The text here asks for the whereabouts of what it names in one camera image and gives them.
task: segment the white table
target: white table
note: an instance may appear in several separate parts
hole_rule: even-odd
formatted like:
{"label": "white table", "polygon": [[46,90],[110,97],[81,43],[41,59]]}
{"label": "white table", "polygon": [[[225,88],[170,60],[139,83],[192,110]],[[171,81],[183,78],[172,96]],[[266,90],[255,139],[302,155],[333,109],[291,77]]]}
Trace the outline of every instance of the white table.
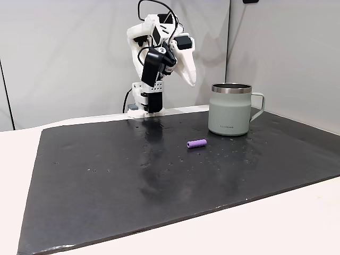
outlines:
{"label": "white table", "polygon": [[[166,114],[207,111],[208,106]],[[41,131],[60,125],[127,119],[126,114],[76,118],[0,132],[0,254],[16,254]],[[340,254],[340,178],[151,231],[75,249],[93,254]]]}

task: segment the purple cylinder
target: purple cylinder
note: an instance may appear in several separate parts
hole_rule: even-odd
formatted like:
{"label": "purple cylinder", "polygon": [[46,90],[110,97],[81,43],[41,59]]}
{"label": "purple cylinder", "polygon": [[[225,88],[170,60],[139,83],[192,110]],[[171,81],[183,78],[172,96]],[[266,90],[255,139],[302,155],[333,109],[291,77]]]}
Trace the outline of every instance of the purple cylinder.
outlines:
{"label": "purple cylinder", "polygon": [[190,142],[187,142],[186,145],[189,149],[196,148],[196,147],[202,147],[202,146],[207,145],[207,140],[202,139],[202,140],[197,140],[197,141],[190,141]]}

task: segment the mug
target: mug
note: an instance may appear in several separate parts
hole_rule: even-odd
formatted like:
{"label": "mug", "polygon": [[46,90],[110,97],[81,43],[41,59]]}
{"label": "mug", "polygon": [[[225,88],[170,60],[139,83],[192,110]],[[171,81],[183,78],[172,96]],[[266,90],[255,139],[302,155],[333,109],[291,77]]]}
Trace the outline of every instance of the mug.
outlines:
{"label": "mug", "polygon": [[[246,134],[249,123],[265,110],[265,96],[251,92],[251,86],[238,83],[217,83],[211,86],[209,130],[215,134],[237,136]],[[250,117],[251,96],[262,97],[261,110]]]}

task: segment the white wall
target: white wall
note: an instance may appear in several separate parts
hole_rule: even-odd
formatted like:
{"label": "white wall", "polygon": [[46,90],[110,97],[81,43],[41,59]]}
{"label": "white wall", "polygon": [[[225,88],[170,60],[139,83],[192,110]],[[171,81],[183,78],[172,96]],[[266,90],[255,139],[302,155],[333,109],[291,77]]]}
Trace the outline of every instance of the white wall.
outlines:
{"label": "white wall", "polygon": [[13,130],[13,126],[0,67],[0,131],[9,130]]}
{"label": "white wall", "polygon": [[[231,0],[227,81],[266,95],[266,109],[340,134],[340,1]],[[254,98],[254,105],[260,106]]]}
{"label": "white wall", "polygon": [[[224,80],[228,0],[164,0],[196,43],[197,85],[165,79],[166,108],[207,104]],[[138,81],[126,30],[138,0],[0,0],[0,55],[17,128],[120,113]],[[166,12],[142,3],[142,15]],[[132,95],[128,103],[133,102]]]}

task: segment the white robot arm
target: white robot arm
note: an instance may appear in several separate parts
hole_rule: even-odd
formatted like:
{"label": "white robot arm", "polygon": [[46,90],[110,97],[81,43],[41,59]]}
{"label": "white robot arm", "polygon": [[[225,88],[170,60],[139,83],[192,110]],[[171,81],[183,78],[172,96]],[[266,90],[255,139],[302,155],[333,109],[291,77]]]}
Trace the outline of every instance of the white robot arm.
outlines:
{"label": "white robot arm", "polygon": [[[169,12],[149,14],[143,20],[140,18],[140,4],[143,1],[159,3],[167,7]],[[135,105],[129,106],[128,113],[129,116],[143,117],[162,111],[164,76],[175,70],[189,85],[195,85],[196,67],[192,56],[195,41],[188,33],[184,33],[183,25],[175,13],[160,1],[140,0],[138,17],[144,23],[127,30],[127,41],[141,82],[132,85]]]}

